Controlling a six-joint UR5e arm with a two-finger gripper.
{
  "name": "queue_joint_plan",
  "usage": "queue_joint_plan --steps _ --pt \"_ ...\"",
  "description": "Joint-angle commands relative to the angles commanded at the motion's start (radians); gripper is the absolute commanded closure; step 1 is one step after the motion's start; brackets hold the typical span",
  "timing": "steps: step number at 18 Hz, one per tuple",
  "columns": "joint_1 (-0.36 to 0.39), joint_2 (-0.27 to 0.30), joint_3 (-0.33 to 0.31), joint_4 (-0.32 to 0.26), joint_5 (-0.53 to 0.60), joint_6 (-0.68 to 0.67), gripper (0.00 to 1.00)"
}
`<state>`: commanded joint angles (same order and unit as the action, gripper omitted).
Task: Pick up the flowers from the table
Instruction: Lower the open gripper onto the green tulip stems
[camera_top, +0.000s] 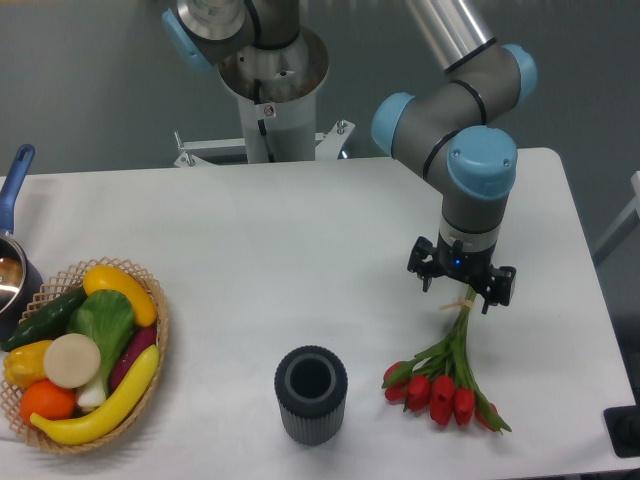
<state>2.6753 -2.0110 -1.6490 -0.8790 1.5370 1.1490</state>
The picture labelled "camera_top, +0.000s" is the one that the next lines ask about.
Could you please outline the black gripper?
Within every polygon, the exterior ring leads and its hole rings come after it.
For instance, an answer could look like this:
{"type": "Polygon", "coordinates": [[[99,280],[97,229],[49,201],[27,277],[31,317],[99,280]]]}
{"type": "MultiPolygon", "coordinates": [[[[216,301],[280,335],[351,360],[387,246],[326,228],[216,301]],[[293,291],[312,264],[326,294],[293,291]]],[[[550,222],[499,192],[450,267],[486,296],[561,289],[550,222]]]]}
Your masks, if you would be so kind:
{"type": "Polygon", "coordinates": [[[482,314],[487,314],[493,306],[509,306],[515,291],[516,269],[492,265],[496,244],[471,252],[458,243],[459,240],[455,240],[449,244],[441,235],[437,246],[423,236],[417,238],[409,255],[407,270],[422,281],[422,291],[429,291],[434,278],[446,276],[470,285],[482,296],[482,314]]]}

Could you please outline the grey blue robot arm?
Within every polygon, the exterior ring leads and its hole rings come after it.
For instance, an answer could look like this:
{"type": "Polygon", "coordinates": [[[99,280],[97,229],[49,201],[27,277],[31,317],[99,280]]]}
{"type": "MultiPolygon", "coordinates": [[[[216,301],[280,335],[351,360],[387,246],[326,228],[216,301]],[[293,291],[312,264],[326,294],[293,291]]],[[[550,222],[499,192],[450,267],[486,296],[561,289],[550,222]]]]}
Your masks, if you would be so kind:
{"type": "MultiPolygon", "coordinates": [[[[536,88],[531,55],[499,43],[465,1],[412,1],[409,10],[447,81],[427,98],[396,93],[374,114],[371,135],[442,197],[439,234],[419,238],[408,268],[424,284],[449,277],[486,306],[508,305],[516,271],[496,248],[517,148],[492,121],[536,88]]],[[[216,67],[239,106],[252,163],[315,160],[316,95],[328,73],[323,41],[296,1],[178,1],[162,17],[184,59],[216,67]]]]}

